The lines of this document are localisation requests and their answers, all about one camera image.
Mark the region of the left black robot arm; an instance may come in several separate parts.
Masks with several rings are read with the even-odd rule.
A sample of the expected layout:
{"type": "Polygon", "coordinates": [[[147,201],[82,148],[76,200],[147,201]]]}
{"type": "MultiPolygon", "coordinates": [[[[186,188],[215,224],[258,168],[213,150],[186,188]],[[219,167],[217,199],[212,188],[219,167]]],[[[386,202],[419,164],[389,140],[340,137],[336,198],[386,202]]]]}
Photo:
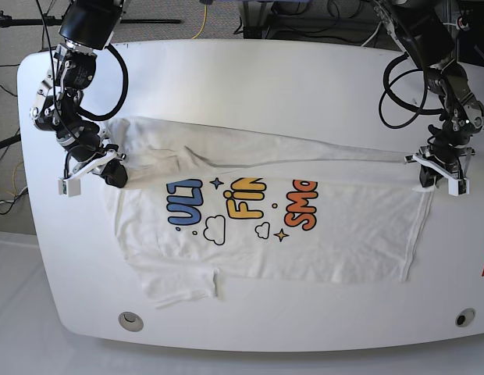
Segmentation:
{"type": "Polygon", "coordinates": [[[420,116],[438,116],[441,127],[430,125],[426,145],[405,157],[406,163],[420,166],[419,182],[423,188],[447,180],[450,195],[470,191],[468,166],[475,154],[468,143],[484,129],[484,105],[468,85],[464,68],[453,58],[454,39],[436,14],[435,1],[375,1],[373,8],[386,32],[403,54],[393,59],[383,73],[384,98],[412,114],[398,125],[384,123],[394,130],[403,129],[420,116]],[[412,60],[415,72],[422,74],[423,93],[420,105],[412,105],[392,90],[393,69],[412,60]]]}

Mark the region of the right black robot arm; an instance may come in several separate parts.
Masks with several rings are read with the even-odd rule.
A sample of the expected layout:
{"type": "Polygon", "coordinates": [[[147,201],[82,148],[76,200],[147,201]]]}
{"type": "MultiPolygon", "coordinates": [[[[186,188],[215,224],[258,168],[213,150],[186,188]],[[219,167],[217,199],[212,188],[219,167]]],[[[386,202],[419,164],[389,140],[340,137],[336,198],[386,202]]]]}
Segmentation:
{"type": "Polygon", "coordinates": [[[38,130],[52,131],[66,151],[66,160],[81,167],[92,162],[90,172],[106,184],[124,188],[128,176],[118,145],[106,144],[99,123],[110,120],[122,108],[128,93],[129,74],[122,56],[111,45],[112,33],[122,19],[126,1],[72,1],[59,30],[64,41],[49,49],[50,66],[37,90],[30,117],[38,130]],[[122,90],[114,108],[95,115],[81,105],[84,90],[96,73],[96,53],[108,50],[123,76],[122,90]]]}

